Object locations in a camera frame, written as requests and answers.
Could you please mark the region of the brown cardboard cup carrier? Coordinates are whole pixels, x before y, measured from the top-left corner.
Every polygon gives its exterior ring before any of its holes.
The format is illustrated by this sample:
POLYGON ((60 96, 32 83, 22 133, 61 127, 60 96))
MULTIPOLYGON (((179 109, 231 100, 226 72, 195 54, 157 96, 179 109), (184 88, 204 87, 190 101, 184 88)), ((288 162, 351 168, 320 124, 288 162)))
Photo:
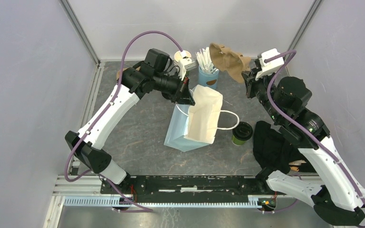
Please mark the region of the brown cardboard cup carrier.
POLYGON ((228 75, 238 83, 244 83, 242 72, 249 71, 251 57, 234 52, 222 44, 211 43, 209 45, 210 58, 213 65, 221 72, 228 75))

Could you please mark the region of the white and blue paper bag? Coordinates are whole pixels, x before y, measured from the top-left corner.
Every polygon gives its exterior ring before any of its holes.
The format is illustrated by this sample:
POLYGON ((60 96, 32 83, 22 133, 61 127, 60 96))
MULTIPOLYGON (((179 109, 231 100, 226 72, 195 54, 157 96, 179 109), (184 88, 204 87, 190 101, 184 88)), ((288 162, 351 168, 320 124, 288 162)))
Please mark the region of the white and blue paper bag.
POLYGON ((164 145, 181 152, 192 151, 214 143, 218 130, 232 130, 240 123, 239 116, 222 110, 223 95, 209 87, 197 85, 189 90, 195 105, 177 104, 173 110, 164 145), (219 127, 221 113, 237 118, 232 127, 219 127))

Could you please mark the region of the black cup lid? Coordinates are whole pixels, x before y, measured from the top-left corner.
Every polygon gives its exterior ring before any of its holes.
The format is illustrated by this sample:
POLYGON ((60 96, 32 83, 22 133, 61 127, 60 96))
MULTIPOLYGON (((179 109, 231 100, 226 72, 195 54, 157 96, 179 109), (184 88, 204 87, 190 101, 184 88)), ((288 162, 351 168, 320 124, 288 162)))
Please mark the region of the black cup lid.
POLYGON ((253 128, 249 123, 239 122, 232 129, 232 141, 247 141, 253 136, 253 128))

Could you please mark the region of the green paper cup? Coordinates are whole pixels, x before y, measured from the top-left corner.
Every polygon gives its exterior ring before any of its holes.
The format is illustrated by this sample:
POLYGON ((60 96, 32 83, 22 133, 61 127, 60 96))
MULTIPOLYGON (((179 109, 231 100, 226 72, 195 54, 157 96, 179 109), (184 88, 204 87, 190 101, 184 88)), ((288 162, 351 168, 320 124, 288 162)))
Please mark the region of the green paper cup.
POLYGON ((234 145, 241 146, 241 145, 245 144, 248 141, 248 139, 246 137, 240 138, 233 134, 231 137, 231 141, 234 145))

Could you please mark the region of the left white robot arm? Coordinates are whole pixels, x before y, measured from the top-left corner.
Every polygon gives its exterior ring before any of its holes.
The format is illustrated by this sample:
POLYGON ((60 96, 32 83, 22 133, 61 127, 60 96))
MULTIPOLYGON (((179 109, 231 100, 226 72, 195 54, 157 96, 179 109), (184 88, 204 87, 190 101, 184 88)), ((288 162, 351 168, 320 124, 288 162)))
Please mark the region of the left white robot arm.
POLYGON ((167 53, 152 48, 143 61, 133 67, 121 67, 117 83, 105 103, 82 128, 77 132, 69 131, 65 136, 71 150, 69 158, 78 158, 89 171, 111 181, 113 189, 121 194, 130 189, 129 174, 116 164, 103 146, 122 117, 151 91, 161 92, 174 104, 195 104, 186 75, 191 58, 171 36, 160 31, 156 33, 169 38, 178 47, 181 59, 172 60, 167 53))

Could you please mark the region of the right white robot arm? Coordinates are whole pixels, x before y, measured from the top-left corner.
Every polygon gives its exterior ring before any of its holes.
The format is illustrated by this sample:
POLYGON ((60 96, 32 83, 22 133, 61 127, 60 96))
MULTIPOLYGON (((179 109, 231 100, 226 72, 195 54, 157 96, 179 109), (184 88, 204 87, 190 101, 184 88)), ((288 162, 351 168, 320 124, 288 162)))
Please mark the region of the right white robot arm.
POLYGON ((365 228, 365 188, 341 158, 324 121, 307 109, 311 91, 302 79, 292 76, 275 84, 295 54, 295 50, 263 52, 255 60, 256 66, 242 77, 247 97, 257 98, 283 137, 311 163, 322 184, 264 168, 255 181, 256 189, 262 194, 272 190, 294 197, 330 225, 365 228))

